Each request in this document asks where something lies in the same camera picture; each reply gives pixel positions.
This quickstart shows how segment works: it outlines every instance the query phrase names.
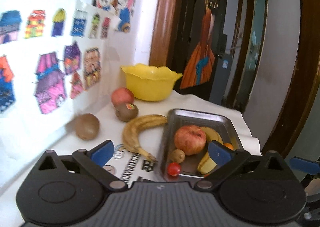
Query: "orange fruit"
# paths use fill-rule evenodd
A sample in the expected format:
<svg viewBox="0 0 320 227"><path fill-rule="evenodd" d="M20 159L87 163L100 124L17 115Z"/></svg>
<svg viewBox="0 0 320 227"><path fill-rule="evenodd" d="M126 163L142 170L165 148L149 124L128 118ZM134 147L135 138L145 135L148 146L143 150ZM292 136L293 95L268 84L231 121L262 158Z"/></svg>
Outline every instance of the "orange fruit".
<svg viewBox="0 0 320 227"><path fill-rule="evenodd" d="M229 148L229 149L231 149L231 150L234 150L233 146L232 146L230 143L224 143L224 145L225 145L227 148Z"/></svg>

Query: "white tablecloth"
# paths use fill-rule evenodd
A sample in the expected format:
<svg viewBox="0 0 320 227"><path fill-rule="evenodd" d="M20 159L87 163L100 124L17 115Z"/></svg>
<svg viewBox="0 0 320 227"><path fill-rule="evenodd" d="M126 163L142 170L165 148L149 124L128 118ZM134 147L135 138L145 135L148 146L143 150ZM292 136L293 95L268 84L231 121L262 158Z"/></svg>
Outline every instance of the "white tablecloth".
<svg viewBox="0 0 320 227"><path fill-rule="evenodd" d="M245 124L240 112L224 108L204 101L193 95L180 95L172 92L171 96L161 102L136 101L139 108L139 115L161 114L166 116L171 109L190 109L220 114L229 118L241 140L242 146L252 155L260 155L259 140L251 136L250 130ZM114 157L108 161L106 169L128 184L136 181L139 176L156 180L153 167L144 159L128 151L119 150L121 147L121 132L125 123L119 121L114 114L112 104L108 104L101 111L95 114L101 123L101 130L98 137L92 141L83 141L72 132L61 139L52 147L58 155L70 155L73 151L84 148L92 149L105 140L112 140L115 146ZM163 127L149 129L141 133L139 140L141 146L153 155L157 155L159 144L163 133ZM18 227L23 223L18 208L15 204L15 194L26 177L27 170L15 183L0 197L0 219L1 227Z"/></svg>

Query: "glass door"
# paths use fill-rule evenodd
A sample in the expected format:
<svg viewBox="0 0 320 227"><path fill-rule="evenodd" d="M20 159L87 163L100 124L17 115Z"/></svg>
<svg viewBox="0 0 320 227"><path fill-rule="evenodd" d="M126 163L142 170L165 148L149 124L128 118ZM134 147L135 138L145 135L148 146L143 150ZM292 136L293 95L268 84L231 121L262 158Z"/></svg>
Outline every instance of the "glass door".
<svg viewBox="0 0 320 227"><path fill-rule="evenodd" d="M241 113L244 112L247 106L259 68L263 48L266 11L266 0L254 1L251 37L240 85L234 102L234 108Z"/></svg>

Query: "orange dress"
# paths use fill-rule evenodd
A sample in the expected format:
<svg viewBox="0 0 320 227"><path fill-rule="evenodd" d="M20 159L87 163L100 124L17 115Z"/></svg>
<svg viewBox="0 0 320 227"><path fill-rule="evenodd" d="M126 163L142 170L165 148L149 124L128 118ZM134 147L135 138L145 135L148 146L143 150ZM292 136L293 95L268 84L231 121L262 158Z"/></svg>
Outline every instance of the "orange dress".
<svg viewBox="0 0 320 227"><path fill-rule="evenodd" d="M209 35L211 21L211 10L206 8L206 13L202 18L200 42L192 52L190 60L184 70L180 89L185 89L195 85L206 83L210 80L214 55L211 50L212 36Z"/></svg>

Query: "kiwi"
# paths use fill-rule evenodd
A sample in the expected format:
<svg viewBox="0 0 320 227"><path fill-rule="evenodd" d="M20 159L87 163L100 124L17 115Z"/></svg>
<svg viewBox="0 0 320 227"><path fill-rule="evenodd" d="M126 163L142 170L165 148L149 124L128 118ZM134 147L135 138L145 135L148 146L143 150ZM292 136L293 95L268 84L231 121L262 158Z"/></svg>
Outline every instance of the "kiwi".
<svg viewBox="0 0 320 227"><path fill-rule="evenodd" d="M95 115L91 113L80 115L76 118L76 135L83 140L94 139L100 129L100 122Z"/></svg>
<svg viewBox="0 0 320 227"><path fill-rule="evenodd" d="M176 162L178 164L182 163L185 159L186 155L183 150L174 150L170 154L170 159L172 162Z"/></svg>
<svg viewBox="0 0 320 227"><path fill-rule="evenodd" d="M116 116L124 122L134 119L138 113L138 107L131 103L121 103L116 107Z"/></svg>

